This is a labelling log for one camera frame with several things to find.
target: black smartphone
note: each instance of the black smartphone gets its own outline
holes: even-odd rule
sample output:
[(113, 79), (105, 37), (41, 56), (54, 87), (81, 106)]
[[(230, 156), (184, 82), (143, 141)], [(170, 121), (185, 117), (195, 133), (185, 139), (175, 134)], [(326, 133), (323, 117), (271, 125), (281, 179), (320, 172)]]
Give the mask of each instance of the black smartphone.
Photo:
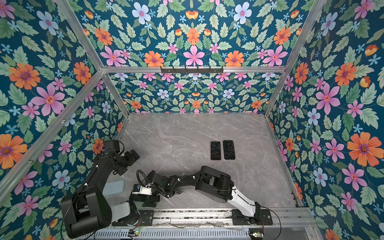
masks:
[(235, 146), (233, 145), (232, 140), (223, 141), (223, 150), (224, 150), (224, 159), (225, 160), (234, 160), (235, 156)]
[(211, 160), (221, 160), (221, 143), (218, 141), (211, 141)]

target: flower center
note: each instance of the flower center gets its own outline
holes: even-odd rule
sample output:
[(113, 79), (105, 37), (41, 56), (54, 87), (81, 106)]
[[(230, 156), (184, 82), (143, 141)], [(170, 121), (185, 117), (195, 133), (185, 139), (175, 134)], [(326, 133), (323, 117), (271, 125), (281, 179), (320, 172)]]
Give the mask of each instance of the flower center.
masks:
[(20, 78), (23, 81), (28, 81), (31, 78), (31, 74), (29, 72), (24, 72), (20, 74)]
[(45, 102), (48, 103), (48, 104), (52, 104), (53, 102), (55, 101), (54, 97), (53, 96), (49, 96)]
[(366, 144), (362, 144), (359, 146), (359, 150), (362, 154), (366, 155), (369, 152), (369, 147)]

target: diagonal metal bar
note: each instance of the diagonal metal bar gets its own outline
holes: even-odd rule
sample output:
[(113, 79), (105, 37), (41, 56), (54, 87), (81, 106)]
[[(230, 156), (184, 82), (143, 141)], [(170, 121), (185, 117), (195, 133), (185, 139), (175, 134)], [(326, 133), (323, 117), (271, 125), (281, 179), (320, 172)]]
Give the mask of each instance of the diagonal metal bar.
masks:
[(112, 79), (109, 76), (109, 74), (106, 74), (106, 73), (104, 74), (103, 81), (104, 81), (105, 85), (107, 85), (109, 91), (111, 92), (111, 96), (115, 100), (116, 104), (119, 106), (120, 111), (127, 118), (129, 115), (128, 109), (125, 106), (124, 101), (122, 100), (121, 95), (118, 92), (116, 86), (113, 84)]
[(85, 97), (97, 86), (102, 76), (101, 71), (98, 71), (91, 77), (89, 82), (77, 93), (73, 100), (53, 120), (51, 125), (49, 125), (42, 135), (32, 144), (23, 157), (4, 176), (0, 182), (0, 205), (20, 182), (20, 179), (28, 173), (35, 161), (44, 152), (47, 145), (59, 133), (65, 121), (71, 118), (71, 115), (79, 108), (82, 102), (84, 102)]
[[(221, 67), (163, 67), (163, 70), (170, 71), (172, 73), (172, 70), (185, 70), (187, 69), (188, 72), (198, 73), (199, 70), (207, 71), (211, 69), (211, 73), (214, 73), (216, 70), (221, 70)], [(225, 73), (284, 73), (286, 70), (285, 66), (255, 66), (255, 67), (223, 67), (223, 72)], [(103, 73), (161, 73), (160, 67), (129, 67), (129, 66), (120, 66), (120, 67), (111, 67), (106, 66), (102, 68)]]
[(76, 14), (74, 13), (73, 9), (71, 8), (71, 5), (68, 3), (67, 0), (56, 0), (56, 3), (60, 11), (63, 13), (63, 16), (69, 23), (72, 31), (78, 38), (80, 44), (83, 46), (88, 57), (95, 66), (96, 70), (99, 71), (101, 67), (103, 67), (103, 63), (101, 62), (96, 50), (93, 48), (89, 38), (87, 37), (87, 35), (85, 35), (84, 28), (81, 26), (81, 23), (77, 18)]
[(304, 47), (304, 44), (316, 22), (317, 17), (321, 13), (321, 9), (323, 8), (324, 4), (327, 2), (327, 0), (314, 0), (314, 3), (312, 5), (312, 8), (310, 12), (308, 13), (308, 17), (304, 22), (303, 29), (301, 30), (301, 34), (299, 35), (295, 46), (292, 49), (292, 52), (288, 58), (287, 65), (286, 65), (286, 71), (283, 73), (283, 75), (280, 77), (279, 82), (277, 83), (275, 90), (272, 93), (271, 99), (269, 100), (268, 107), (264, 112), (265, 116), (268, 116), (271, 112), (273, 106), (275, 105), (277, 98), (283, 89), (284, 82), (288, 79), (289, 74), (292, 71), (292, 68), (299, 57), (299, 54), (301, 52), (301, 49)]

